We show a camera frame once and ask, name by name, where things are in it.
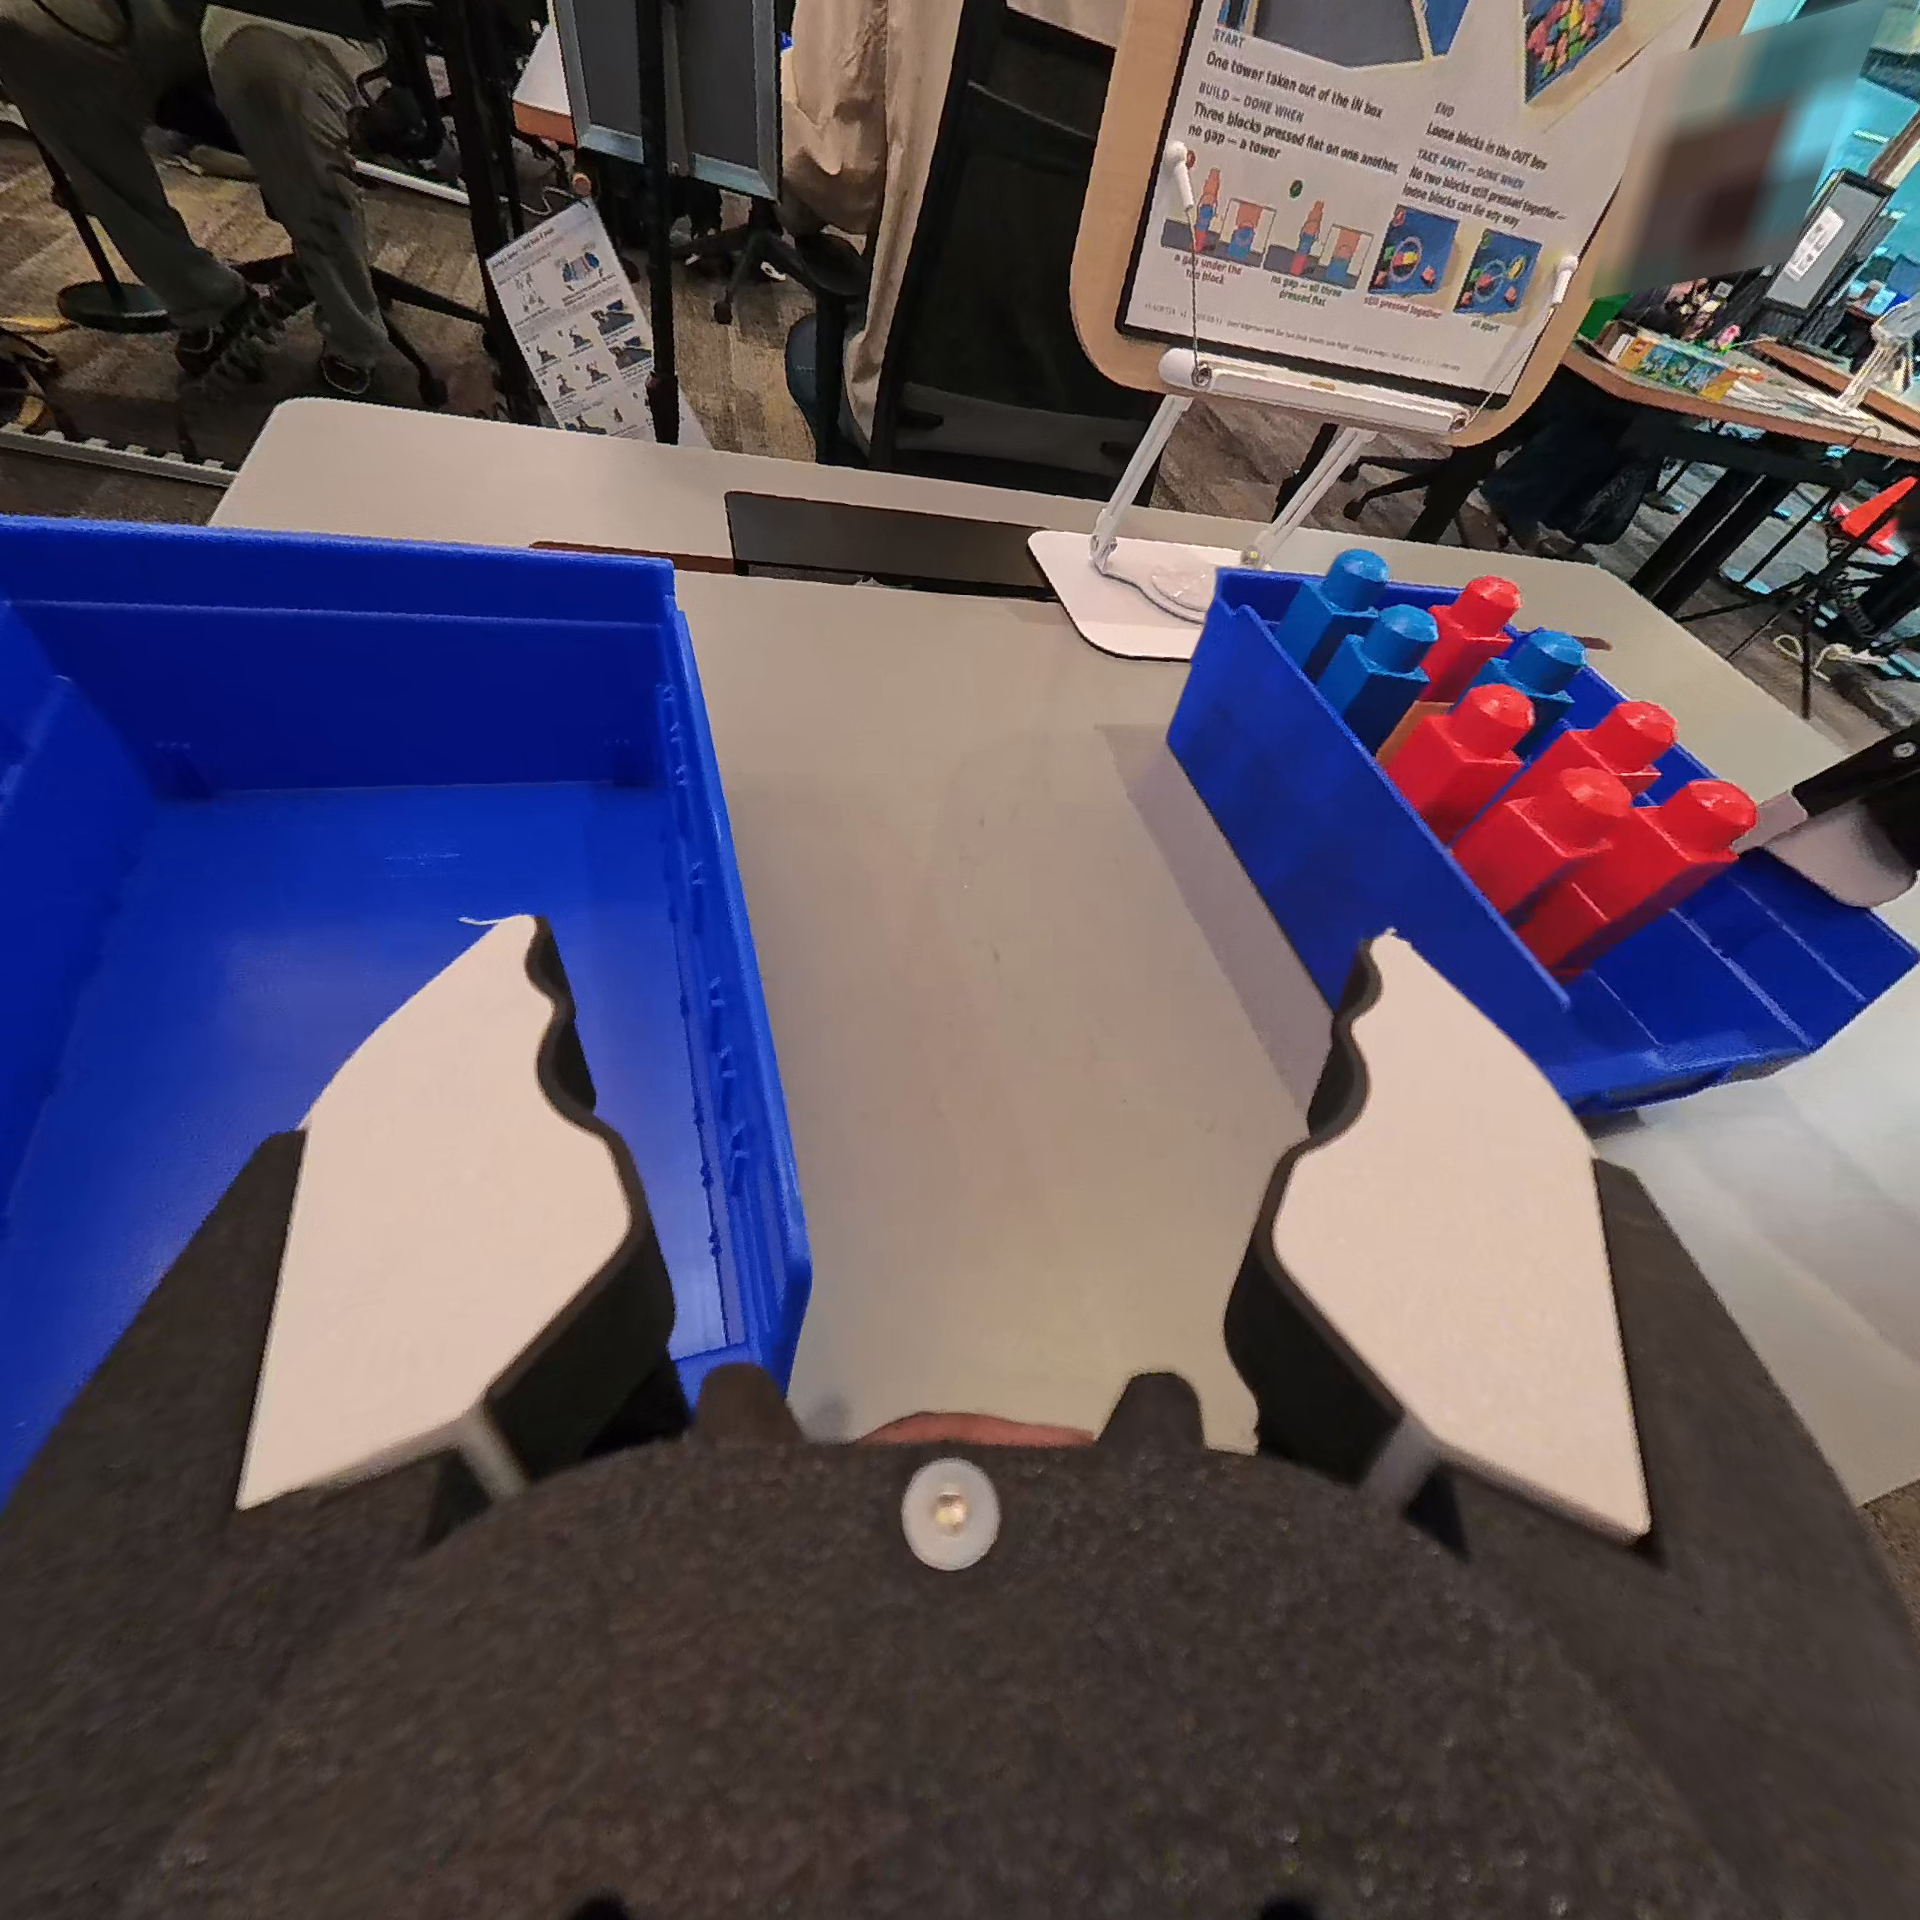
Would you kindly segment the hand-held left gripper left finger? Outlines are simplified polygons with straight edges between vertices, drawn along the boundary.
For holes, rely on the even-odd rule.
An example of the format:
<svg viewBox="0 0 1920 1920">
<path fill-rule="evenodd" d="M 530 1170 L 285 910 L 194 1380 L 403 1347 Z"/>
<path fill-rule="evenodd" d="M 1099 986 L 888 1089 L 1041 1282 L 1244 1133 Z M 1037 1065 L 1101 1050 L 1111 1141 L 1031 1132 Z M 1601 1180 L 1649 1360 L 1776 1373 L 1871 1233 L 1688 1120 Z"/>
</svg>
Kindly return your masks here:
<svg viewBox="0 0 1920 1920">
<path fill-rule="evenodd" d="M 656 1221 L 547 920 L 432 977 L 298 1133 L 237 1508 L 439 1454 L 507 1502 L 667 1370 Z"/>
</svg>

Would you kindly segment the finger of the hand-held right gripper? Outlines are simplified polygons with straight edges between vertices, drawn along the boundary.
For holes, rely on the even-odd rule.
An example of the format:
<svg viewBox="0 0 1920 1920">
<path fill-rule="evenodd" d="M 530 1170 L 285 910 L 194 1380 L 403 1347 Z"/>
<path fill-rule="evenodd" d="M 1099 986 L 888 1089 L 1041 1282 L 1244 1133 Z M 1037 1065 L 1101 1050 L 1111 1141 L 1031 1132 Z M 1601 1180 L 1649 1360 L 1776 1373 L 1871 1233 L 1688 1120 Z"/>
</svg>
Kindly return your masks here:
<svg viewBox="0 0 1920 1920">
<path fill-rule="evenodd" d="M 1919 728 L 1903 728 L 1763 802 L 1735 853 L 1763 850 L 1843 906 L 1880 908 L 1912 891 Z"/>
</svg>

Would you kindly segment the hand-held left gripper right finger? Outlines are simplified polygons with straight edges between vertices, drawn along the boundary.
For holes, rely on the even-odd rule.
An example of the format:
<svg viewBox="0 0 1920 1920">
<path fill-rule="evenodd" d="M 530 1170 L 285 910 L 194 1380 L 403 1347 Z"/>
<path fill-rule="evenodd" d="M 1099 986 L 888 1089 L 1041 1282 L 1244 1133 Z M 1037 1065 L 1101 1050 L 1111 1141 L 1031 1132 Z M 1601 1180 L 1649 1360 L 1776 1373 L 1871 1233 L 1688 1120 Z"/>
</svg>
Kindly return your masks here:
<svg viewBox="0 0 1920 1920">
<path fill-rule="evenodd" d="M 1400 932 L 1367 940 L 1223 1318 L 1261 1452 L 1408 1508 L 1463 1472 L 1649 1537 L 1594 1147 Z"/>
</svg>

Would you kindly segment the cluster of block towers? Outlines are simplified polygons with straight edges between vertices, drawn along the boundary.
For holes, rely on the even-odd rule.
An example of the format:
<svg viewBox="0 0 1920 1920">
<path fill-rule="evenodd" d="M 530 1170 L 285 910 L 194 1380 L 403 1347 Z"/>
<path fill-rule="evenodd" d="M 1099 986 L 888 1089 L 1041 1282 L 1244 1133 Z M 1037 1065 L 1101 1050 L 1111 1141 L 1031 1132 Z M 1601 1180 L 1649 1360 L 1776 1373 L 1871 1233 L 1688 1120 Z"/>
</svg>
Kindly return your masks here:
<svg viewBox="0 0 1920 1920">
<path fill-rule="evenodd" d="M 1475 894 L 1572 981 L 1731 869 L 1760 809 L 1717 778 L 1649 800 L 1669 712 L 1615 701 L 1572 728 L 1587 644 L 1521 612 L 1501 576 L 1408 598 L 1351 548 L 1293 588 L 1276 641 Z"/>
</svg>

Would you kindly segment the blue plastic bin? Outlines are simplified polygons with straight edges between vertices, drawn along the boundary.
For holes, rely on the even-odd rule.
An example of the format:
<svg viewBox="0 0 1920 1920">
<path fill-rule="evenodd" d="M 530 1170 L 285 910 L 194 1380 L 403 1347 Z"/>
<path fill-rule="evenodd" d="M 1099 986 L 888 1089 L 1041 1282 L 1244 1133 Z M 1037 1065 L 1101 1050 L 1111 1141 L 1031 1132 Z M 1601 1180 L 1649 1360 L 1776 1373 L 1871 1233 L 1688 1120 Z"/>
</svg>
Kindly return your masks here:
<svg viewBox="0 0 1920 1920">
<path fill-rule="evenodd" d="M 5 1494 L 264 1138 L 543 917 L 690 1394 L 812 1254 L 661 561 L 5 516 Z"/>
<path fill-rule="evenodd" d="M 1396 930 L 1594 1117 L 1783 1069 L 1916 972 L 1880 912 L 1755 853 L 1555 984 L 1288 653 L 1319 585 L 1217 579 L 1168 748 L 1325 1004 Z"/>
</svg>

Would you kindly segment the orange traffic cone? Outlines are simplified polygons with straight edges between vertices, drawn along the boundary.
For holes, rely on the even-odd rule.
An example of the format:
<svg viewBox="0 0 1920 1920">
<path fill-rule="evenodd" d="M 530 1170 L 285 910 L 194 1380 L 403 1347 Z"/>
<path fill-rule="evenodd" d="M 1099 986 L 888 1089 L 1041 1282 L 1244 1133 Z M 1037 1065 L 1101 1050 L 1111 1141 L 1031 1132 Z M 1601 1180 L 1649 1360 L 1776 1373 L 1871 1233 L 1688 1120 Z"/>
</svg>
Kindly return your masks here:
<svg viewBox="0 0 1920 1920">
<path fill-rule="evenodd" d="M 1832 513 L 1832 541 L 1843 564 L 1887 571 L 1908 557 L 1916 541 L 1919 476 L 1905 470 L 1873 497 Z"/>
</svg>

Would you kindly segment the wooden side table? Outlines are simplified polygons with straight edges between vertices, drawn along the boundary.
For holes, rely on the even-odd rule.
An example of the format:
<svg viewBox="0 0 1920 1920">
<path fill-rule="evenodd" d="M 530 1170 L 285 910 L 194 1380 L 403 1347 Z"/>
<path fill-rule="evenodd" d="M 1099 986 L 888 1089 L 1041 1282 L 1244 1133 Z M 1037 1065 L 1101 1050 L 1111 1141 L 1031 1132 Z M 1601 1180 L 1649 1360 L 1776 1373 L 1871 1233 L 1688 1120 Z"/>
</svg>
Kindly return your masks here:
<svg viewBox="0 0 1920 1920">
<path fill-rule="evenodd" d="M 1623 449 L 1661 464 L 1712 474 L 1707 492 L 1629 576 L 1658 610 L 1688 608 L 1765 516 L 1802 486 L 1843 492 L 1871 478 L 1916 474 L 1914 406 L 1890 401 L 1874 412 L 1843 412 L 1807 379 L 1809 360 L 1760 342 L 1745 360 L 1739 386 L 1707 398 L 1621 371 L 1594 342 L 1564 354 L 1564 371 L 1632 414 Z"/>
</svg>

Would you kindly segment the white document holder stand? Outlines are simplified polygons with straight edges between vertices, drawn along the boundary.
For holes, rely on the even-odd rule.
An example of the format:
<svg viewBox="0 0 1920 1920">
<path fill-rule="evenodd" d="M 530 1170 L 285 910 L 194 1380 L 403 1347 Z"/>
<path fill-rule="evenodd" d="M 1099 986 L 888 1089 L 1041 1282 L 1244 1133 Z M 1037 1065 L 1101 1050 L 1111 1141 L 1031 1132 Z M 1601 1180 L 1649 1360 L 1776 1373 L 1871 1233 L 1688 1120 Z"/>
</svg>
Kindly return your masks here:
<svg viewBox="0 0 1920 1920">
<path fill-rule="evenodd" d="M 1140 442 L 1111 484 L 1085 547 L 1065 533 L 1041 530 L 1026 548 L 1081 641 L 1116 659 L 1187 661 L 1226 569 L 1271 569 L 1282 547 L 1305 525 L 1340 474 L 1387 430 L 1442 444 L 1456 442 L 1480 410 L 1346 378 L 1311 374 L 1228 357 L 1207 347 L 1168 347 L 1160 360 L 1164 398 Z M 1122 522 L 1157 468 L 1173 430 L 1201 398 L 1248 401 L 1276 412 L 1314 416 L 1333 425 L 1325 450 L 1314 452 L 1288 502 L 1236 548 L 1181 539 L 1128 538 Z"/>
</svg>

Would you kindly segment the wooden instruction board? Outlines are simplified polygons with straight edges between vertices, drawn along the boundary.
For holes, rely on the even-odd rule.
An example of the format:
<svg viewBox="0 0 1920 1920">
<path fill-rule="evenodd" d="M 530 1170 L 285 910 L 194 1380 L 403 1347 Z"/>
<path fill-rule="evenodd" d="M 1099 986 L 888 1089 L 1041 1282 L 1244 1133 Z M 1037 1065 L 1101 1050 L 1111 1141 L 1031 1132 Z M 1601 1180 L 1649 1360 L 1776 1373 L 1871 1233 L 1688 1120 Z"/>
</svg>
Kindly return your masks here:
<svg viewBox="0 0 1920 1920">
<path fill-rule="evenodd" d="M 1466 449 L 1572 345 L 1748 4 L 1128 4 L 1069 300 L 1125 388 Z"/>
</svg>

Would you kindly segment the printed instruction flyer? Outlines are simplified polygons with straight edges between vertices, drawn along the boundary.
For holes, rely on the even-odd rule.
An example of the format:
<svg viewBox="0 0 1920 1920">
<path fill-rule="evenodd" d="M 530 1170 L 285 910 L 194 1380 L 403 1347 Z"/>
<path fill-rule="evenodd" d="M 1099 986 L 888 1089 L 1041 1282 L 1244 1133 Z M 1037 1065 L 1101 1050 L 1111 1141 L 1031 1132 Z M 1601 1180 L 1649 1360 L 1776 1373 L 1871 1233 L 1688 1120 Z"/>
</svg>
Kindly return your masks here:
<svg viewBox="0 0 1920 1920">
<path fill-rule="evenodd" d="M 570 202 L 495 251 L 485 270 L 553 424 L 652 442 L 655 337 L 599 210 Z"/>
</svg>

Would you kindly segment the black stand pole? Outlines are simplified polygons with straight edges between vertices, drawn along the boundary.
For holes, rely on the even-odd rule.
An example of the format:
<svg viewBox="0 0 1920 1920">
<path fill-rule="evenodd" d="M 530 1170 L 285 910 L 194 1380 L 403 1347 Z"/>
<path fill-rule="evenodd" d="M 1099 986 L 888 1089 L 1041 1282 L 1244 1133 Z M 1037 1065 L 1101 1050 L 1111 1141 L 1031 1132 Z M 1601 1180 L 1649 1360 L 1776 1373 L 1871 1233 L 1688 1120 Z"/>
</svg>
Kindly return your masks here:
<svg viewBox="0 0 1920 1920">
<path fill-rule="evenodd" d="M 483 265 L 488 349 L 504 416 L 539 425 L 543 398 L 492 276 L 492 258 L 523 233 L 521 180 L 512 148 L 512 92 L 499 53 L 495 6 L 437 2 L 450 116 L 469 198 L 473 253 Z"/>
</svg>

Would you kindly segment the black office chair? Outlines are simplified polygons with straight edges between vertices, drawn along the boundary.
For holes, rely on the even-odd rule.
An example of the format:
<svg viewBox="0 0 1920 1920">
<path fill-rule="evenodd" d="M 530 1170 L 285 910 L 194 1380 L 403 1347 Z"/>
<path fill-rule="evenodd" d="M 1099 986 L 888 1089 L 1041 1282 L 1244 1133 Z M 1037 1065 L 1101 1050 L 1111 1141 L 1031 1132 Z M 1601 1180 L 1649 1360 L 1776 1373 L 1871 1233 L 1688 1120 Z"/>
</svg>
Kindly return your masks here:
<svg viewBox="0 0 1920 1920">
<path fill-rule="evenodd" d="M 793 238 L 859 243 L 840 342 L 795 324 L 787 384 L 834 464 L 1099 499 L 1157 403 L 1101 374 L 1073 321 L 1073 251 L 1125 4 L 962 4 L 945 120 L 885 349 L 871 435 L 849 337 L 867 317 L 859 238 L 799 216 Z"/>
</svg>

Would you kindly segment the grey panel stand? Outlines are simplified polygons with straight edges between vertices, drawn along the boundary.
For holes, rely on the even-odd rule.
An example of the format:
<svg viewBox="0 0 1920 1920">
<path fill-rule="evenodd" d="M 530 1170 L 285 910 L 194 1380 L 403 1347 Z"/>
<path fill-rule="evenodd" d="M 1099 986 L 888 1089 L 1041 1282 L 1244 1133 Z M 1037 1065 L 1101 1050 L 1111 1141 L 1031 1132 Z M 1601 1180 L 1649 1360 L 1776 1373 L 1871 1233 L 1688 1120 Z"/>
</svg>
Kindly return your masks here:
<svg viewBox="0 0 1920 1920">
<path fill-rule="evenodd" d="M 725 193 L 772 202 L 783 173 L 779 2 L 555 2 L 577 141 L 645 160 L 645 62 L 659 44 L 664 160 Z"/>
</svg>

